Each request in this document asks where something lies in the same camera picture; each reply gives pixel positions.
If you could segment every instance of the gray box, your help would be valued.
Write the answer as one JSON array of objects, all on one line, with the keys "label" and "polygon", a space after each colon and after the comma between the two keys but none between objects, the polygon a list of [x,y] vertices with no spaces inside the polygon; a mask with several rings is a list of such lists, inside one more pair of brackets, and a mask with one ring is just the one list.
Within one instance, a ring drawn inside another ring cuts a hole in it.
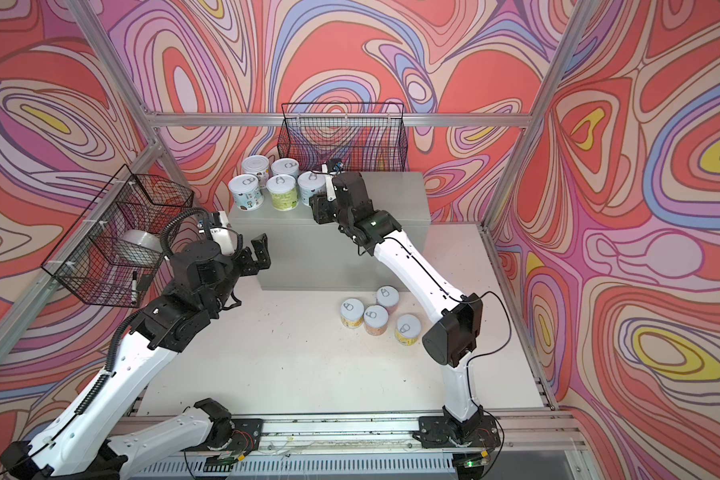
[{"label": "gray box", "polygon": [[[363,172],[362,177],[374,208],[392,214],[422,251],[430,223],[422,174]],[[317,225],[312,210],[303,204],[287,212],[275,210],[269,195],[264,196],[258,209],[233,207],[229,215],[246,244],[260,234],[269,237],[272,266],[258,275],[264,290],[375,291],[384,285],[407,290],[386,265],[368,254],[358,256],[357,246],[338,225]]]}]

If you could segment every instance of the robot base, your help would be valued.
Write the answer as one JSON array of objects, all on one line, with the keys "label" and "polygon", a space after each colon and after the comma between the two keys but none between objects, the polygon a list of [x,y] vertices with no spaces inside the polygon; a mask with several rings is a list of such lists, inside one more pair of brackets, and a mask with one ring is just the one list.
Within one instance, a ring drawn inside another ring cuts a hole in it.
[{"label": "robot base", "polygon": [[418,430],[417,440],[424,448],[470,446],[492,450],[501,445],[496,421],[485,415],[482,407],[464,422],[443,407],[442,416],[419,417]]}]

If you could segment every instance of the white tabletop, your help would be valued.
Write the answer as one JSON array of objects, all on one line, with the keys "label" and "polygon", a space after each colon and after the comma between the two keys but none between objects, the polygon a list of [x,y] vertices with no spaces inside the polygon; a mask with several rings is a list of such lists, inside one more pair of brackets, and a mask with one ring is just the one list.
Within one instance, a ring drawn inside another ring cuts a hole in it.
[{"label": "white tabletop", "polygon": [[[463,292],[502,296],[475,225],[433,225],[424,256]],[[345,298],[368,306],[374,292],[262,291],[255,277],[244,277],[235,294],[242,306],[213,320],[157,375],[139,415],[175,415],[207,397],[233,414],[442,408],[440,365],[421,341],[403,346],[394,338],[394,322],[403,313],[415,314],[424,332],[431,326],[411,293],[401,293],[382,336],[363,327],[350,330],[338,314]],[[476,353],[495,350],[508,335],[498,301],[489,295],[483,302]],[[470,374],[487,410],[543,406],[516,332],[499,353],[474,360]]]}]

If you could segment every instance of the can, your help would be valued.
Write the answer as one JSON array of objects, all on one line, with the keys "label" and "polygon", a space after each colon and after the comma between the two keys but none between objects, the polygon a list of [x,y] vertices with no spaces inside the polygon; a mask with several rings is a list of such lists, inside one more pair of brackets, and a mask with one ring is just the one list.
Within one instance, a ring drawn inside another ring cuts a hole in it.
[{"label": "can", "polygon": [[315,194],[326,192],[326,176],[315,172],[304,172],[298,176],[298,199],[309,206],[309,199]]},{"label": "can", "polygon": [[398,309],[400,303],[400,293],[393,286],[383,286],[376,290],[376,303],[387,309],[388,314],[393,314]]},{"label": "can", "polygon": [[269,180],[269,158],[264,155],[251,155],[242,159],[240,167],[243,172],[259,179],[259,188],[266,188]]},{"label": "can", "polygon": [[356,298],[347,298],[342,303],[342,323],[344,326],[356,329],[362,323],[362,314],[365,307],[362,302]]},{"label": "can", "polygon": [[255,175],[238,175],[230,180],[228,187],[240,210],[255,210],[264,204],[259,179]]},{"label": "can", "polygon": [[422,323],[418,318],[406,313],[398,318],[397,328],[394,329],[394,338],[403,345],[413,345],[422,332]]},{"label": "can", "polygon": [[288,211],[298,205],[296,179],[290,175],[275,175],[266,182],[275,210]]},{"label": "can", "polygon": [[365,309],[362,316],[365,324],[365,331],[374,336],[379,336],[387,331],[389,314],[381,305],[371,305]]},{"label": "can", "polygon": [[290,175],[298,178],[298,162],[292,158],[281,158],[272,162],[273,175]]}]

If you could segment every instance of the wire basket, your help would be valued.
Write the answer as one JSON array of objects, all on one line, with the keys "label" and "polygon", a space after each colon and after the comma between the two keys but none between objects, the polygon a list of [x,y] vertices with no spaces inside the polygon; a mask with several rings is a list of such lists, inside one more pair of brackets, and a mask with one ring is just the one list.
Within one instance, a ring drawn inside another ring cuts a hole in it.
[{"label": "wire basket", "polygon": [[408,134],[399,102],[295,102],[282,104],[280,158],[301,171],[341,158],[349,171],[404,171]]},{"label": "wire basket", "polygon": [[[124,240],[124,235],[140,230],[159,238],[174,216],[192,206],[193,198],[192,190],[166,178],[130,174],[100,218],[83,220],[94,225],[72,253],[63,261],[49,260],[65,234],[43,262],[43,270],[88,305],[137,307],[154,280],[163,255]],[[177,232],[171,233],[171,243]]]}]

